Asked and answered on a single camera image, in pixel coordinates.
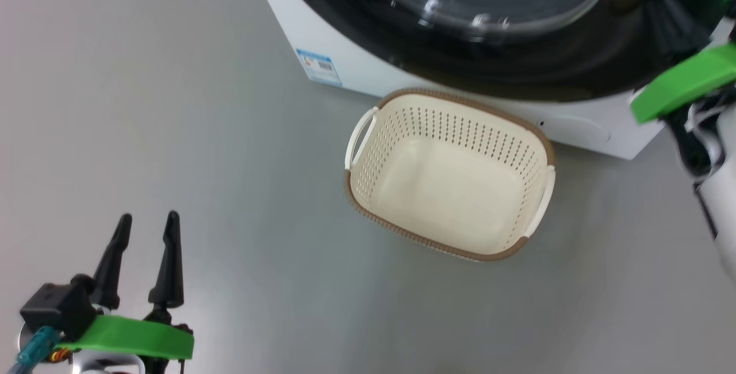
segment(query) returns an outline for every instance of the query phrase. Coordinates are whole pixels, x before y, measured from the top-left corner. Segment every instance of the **basket handle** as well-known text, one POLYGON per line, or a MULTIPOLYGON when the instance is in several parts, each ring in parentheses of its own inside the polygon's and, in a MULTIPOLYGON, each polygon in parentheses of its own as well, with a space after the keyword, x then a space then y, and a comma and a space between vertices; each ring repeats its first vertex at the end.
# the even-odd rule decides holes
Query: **basket handle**
POLYGON ((358 157, 360 157, 361 153, 363 152, 363 148, 365 148, 368 137, 370 136, 371 132, 373 132, 373 127, 375 127, 376 123, 375 114, 378 111, 379 109, 377 106, 369 109, 368 112, 366 112, 363 117, 361 117, 360 121, 358 121, 358 125, 355 126, 355 129, 352 130, 350 141, 348 141, 347 143, 347 151, 345 151, 345 170, 352 169, 352 167, 355 165, 355 162, 358 161, 358 157), (358 138, 360 138, 361 132, 363 132, 363 130, 366 128, 366 125, 368 125, 368 121, 370 121, 370 127, 368 127, 368 131, 366 132, 365 136, 363 136, 361 145, 358 147, 358 152, 355 152, 355 146, 358 145, 358 138))
POLYGON ((526 227, 524 235, 528 238, 536 232, 536 228, 539 227, 539 222, 542 221, 547 207, 550 205, 550 199, 552 199, 552 191, 554 190, 555 170, 554 165, 547 167, 547 180, 545 180, 545 192, 542 193, 542 199, 539 201, 539 206, 536 208, 534 217, 531 218, 531 222, 526 227))

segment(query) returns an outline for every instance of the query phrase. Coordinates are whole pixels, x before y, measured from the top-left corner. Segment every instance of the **plastic basket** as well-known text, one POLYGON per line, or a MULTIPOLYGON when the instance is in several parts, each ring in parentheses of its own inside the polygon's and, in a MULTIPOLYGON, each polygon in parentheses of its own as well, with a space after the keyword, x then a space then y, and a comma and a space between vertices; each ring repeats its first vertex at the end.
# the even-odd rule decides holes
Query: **plastic basket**
POLYGON ((518 251, 542 220, 554 180, 552 145, 539 128, 421 89, 397 91, 366 112, 345 154, 355 209, 473 261, 518 251))

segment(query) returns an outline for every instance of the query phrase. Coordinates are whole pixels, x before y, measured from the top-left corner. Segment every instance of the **blue cable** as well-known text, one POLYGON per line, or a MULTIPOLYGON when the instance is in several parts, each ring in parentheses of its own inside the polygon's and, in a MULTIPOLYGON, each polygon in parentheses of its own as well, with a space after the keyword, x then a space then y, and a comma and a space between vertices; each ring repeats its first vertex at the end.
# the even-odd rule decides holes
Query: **blue cable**
POLYGON ((41 327, 16 356, 16 363, 7 374, 30 374, 31 371, 52 353, 61 341, 61 335, 52 327, 41 327))

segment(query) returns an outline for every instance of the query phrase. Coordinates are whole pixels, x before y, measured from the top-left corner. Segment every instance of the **washing machine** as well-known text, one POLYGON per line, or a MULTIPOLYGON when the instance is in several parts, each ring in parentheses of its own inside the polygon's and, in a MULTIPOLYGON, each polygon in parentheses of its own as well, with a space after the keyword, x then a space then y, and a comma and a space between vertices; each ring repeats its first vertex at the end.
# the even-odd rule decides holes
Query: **washing machine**
POLYGON ((268 3, 313 81, 376 97, 450 91, 623 159, 662 129, 636 125, 636 91, 733 29, 729 0, 268 3))

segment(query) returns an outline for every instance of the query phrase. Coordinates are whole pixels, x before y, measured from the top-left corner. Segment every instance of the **basket rim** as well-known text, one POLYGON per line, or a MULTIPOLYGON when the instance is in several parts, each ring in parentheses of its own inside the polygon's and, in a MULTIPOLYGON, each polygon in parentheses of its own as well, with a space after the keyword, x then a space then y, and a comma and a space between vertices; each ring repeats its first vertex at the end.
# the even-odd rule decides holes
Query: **basket rim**
POLYGON ((511 115, 508 112, 489 107, 478 101, 473 101, 472 99, 461 98, 460 96, 455 96, 454 94, 444 93, 443 91, 434 91, 432 89, 405 88, 388 94, 386 98, 381 99, 381 101, 378 102, 376 107, 378 109, 383 109, 389 102, 394 101, 394 99, 396 98, 406 96, 407 94, 423 94, 424 96, 429 96, 431 98, 442 99, 444 101, 450 101, 455 104, 469 106, 470 108, 478 109, 479 111, 487 112, 491 115, 495 115, 499 118, 504 118, 507 121, 516 123, 521 127, 526 128, 527 130, 529 130, 529 132, 533 133, 537 138, 539 138, 539 141, 542 142, 542 145, 545 147, 545 151, 547 153, 547 165, 554 165, 554 149, 552 148, 552 142, 549 141, 549 138, 547 138, 545 133, 542 132, 539 127, 529 122, 528 120, 517 117, 516 115, 511 115))
MULTIPOLYGON (((478 103, 476 101, 472 101, 467 98, 460 98, 450 93, 444 93, 443 91, 433 91, 431 89, 421 89, 421 88, 408 88, 408 89, 399 89, 398 91, 394 91, 394 93, 388 94, 388 96, 382 99, 381 102, 379 102, 378 105, 376 105, 376 107, 378 109, 383 109, 384 106, 386 106, 386 104, 388 104, 389 102, 393 101, 396 98, 400 98, 401 96, 407 96, 407 94, 423 94, 424 96, 429 96, 431 98, 438 98, 444 101, 454 102, 456 104, 469 106, 471 108, 487 112, 497 117, 504 118, 505 120, 508 120, 510 122, 517 123, 521 127, 526 128, 527 130, 532 132, 534 135, 536 135, 537 138, 539 138, 539 140, 542 142, 542 145, 545 147, 545 151, 547 152, 547 166, 554 165, 554 150, 552 149, 552 143, 550 143, 547 136, 545 136, 542 130, 536 127, 536 125, 533 125, 532 123, 529 123, 528 121, 523 120, 520 117, 516 117, 515 115, 511 115, 511 114, 508 114, 507 112, 503 112, 503 111, 500 111, 494 108, 490 108, 484 104, 478 103)), ((425 238, 414 232, 410 232, 407 229, 399 227, 383 219, 382 217, 379 217, 376 214, 373 214, 373 212, 370 212, 368 211, 368 209, 361 206, 360 203, 358 203, 358 200, 355 198, 355 195, 353 195, 352 193, 352 187, 350 186, 350 177, 351 177, 350 170, 345 170, 345 173, 344 173, 345 193, 347 195, 348 201, 350 201, 350 204, 352 204, 353 208, 355 208, 361 215, 368 217, 368 219, 371 219, 374 222, 382 225, 383 227, 386 227, 386 229, 392 230, 393 232, 396 232, 399 235, 402 235, 412 241, 415 241, 416 243, 421 243, 421 245, 428 246, 432 249, 442 251, 443 253, 449 253, 454 256, 458 256, 460 258, 470 259, 471 261, 478 261, 478 262, 499 261, 500 259, 508 258, 509 256, 517 253, 517 251, 519 251, 529 240, 529 237, 523 235, 512 246, 510 246, 510 248, 504 251, 499 251, 499 253, 492 253, 492 254, 474 253, 473 251, 458 249, 458 248, 455 248, 449 245, 445 245, 444 243, 433 241, 429 238, 425 238)))

